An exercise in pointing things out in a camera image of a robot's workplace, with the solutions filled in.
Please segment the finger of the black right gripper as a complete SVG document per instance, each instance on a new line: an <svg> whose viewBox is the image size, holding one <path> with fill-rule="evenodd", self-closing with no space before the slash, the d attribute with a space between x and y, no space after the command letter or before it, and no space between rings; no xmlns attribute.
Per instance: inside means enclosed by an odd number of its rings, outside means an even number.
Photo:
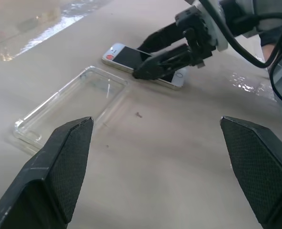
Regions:
<svg viewBox="0 0 282 229"><path fill-rule="evenodd" d="M135 79L156 80L163 78L191 63L191 49L182 44L172 50L163 51L146 59L132 73Z"/></svg>
<svg viewBox="0 0 282 229"><path fill-rule="evenodd" d="M174 22L150 34L137 49L149 54L163 54L163 49L186 38L187 30L187 26L178 26Z"/></svg>

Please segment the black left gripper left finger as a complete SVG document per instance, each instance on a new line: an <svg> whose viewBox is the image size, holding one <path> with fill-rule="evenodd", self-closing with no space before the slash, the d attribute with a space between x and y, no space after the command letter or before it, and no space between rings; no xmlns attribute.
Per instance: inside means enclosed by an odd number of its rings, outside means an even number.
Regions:
<svg viewBox="0 0 282 229"><path fill-rule="evenodd" d="M0 229L65 229L84 181L94 121L57 127L0 199Z"/></svg>

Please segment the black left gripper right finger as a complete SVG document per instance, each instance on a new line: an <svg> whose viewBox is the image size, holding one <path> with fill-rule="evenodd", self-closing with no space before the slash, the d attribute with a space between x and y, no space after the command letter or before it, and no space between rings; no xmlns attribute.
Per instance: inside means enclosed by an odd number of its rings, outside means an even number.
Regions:
<svg viewBox="0 0 282 229"><path fill-rule="evenodd" d="M282 229L282 141L267 127L223 116L233 172L264 229Z"/></svg>

